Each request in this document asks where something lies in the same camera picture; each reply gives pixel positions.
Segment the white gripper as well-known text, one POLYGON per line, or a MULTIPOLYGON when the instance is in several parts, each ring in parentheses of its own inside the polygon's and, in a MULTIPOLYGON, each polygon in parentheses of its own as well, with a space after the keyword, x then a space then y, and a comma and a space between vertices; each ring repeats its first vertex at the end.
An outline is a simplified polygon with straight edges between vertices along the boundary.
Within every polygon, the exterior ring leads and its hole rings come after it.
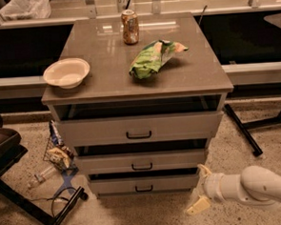
POLYGON ((200 175, 206 177, 203 184, 206 195, 200 195, 198 200, 186 210, 188 215, 198 215, 207 210, 211 205, 210 200, 218 203, 225 202, 221 188, 221 181, 225 178, 225 175, 212 173, 204 164, 198 164, 197 167, 200 175))

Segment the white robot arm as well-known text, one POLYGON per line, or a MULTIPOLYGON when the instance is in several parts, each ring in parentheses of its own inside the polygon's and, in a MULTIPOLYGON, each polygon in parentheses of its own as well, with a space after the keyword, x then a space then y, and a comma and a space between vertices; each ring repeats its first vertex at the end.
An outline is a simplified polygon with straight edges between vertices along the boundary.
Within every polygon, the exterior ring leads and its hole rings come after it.
POLYGON ((188 215, 198 215, 213 202, 235 201, 265 210, 276 210, 281 206, 281 175, 266 168, 249 166, 240 174, 213 173, 202 164, 198 168, 204 191, 186 210, 188 215))

